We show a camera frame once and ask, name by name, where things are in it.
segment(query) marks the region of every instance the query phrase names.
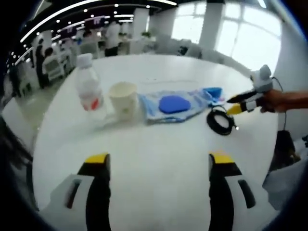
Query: paper cup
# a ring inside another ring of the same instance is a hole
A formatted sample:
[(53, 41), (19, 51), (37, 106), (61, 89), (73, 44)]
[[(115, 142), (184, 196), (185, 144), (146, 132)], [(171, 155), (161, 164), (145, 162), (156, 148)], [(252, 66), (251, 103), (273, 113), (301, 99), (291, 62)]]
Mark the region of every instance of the paper cup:
[(116, 83), (109, 89), (108, 95), (119, 120), (130, 120), (134, 116), (136, 92), (137, 86), (128, 82)]

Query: desk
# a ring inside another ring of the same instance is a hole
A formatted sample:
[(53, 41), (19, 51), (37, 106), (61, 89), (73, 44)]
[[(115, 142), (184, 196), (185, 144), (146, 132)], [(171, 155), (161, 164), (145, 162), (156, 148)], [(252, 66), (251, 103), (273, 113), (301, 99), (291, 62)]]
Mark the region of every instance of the desk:
[[(223, 87), (227, 98), (252, 87), (229, 67), (188, 57), (127, 55), (94, 60), (93, 66), (104, 93), (123, 80), (137, 84), (139, 93)], [(111, 154), (112, 230), (208, 230), (210, 151), (229, 153), (246, 177), (262, 184), (274, 151), (276, 114), (242, 113), (235, 118), (240, 129), (227, 137), (208, 127), (209, 109), (184, 123), (163, 125), (146, 125), (139, 111), (130, 123), (98, 129), (80, 105), (76, 73), (59, 89), (38, 133), (33, 185), (39, 209), (89, 155), (102, 152)]]

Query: hand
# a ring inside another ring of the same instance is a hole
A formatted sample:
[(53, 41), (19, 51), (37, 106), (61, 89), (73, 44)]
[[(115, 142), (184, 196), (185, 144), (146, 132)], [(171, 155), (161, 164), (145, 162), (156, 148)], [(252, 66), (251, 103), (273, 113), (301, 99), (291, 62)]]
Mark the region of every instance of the hand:
[(285, 112), (287, 104), (285, 103), (285, 96), (281, 91), (270, 90), (264, 93), (265, 104), (261, 108), (261, 112)]

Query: black cable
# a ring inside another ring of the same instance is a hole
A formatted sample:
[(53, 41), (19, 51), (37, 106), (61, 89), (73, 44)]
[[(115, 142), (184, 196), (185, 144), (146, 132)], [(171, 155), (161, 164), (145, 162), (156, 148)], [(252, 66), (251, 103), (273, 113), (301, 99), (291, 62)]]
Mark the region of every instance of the black cable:
[[(276, 82), (279, 84), (281, 91), (283, 92), (283, 87), (280, 84), (279, 80), (276, 77), (273, 77), (274, 80), (276, 80)], [(284, 112), (284, 125), (283, 125), (283, 130), (285, 130), (285, 125), (287, 123), (287, 112)]]
[[(224, 109), (224, 111), (215, 110), (214, 109), (215, 107), (221, 107), (222, 109)], [(224, 117), (229, 123), (228, 127), (226, 128), (226, 127), (223, 127), (222, 125), (220, 125), (215, 119), (216, 116)], [(232, 131), (232, 127), (237, 128), (237, 126), (235, 125), (235, 122), (234, 122), (234, 118), (232, 116), (228, 115), (227, 110), (223, 106), (220, 106), (220, 105), (213, 106), (211, 108), (210, 113), (206, 117), (206, 121), (207, 121), (207, 124), (209, 125), (209, 127), (214, 132), (216, 132), (217, 134), (222, 135), (222, 136), (229, 135)]]

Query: blue sponge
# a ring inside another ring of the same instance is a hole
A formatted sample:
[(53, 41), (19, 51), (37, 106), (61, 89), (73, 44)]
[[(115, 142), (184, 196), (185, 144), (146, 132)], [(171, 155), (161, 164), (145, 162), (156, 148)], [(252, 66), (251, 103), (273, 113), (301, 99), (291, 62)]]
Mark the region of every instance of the blue sponge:
[(159, 101), (159, 110), (165, 114), (184, 112), (189, 110), (190, 107), (189, 101), (177, 95), (164, 96)]

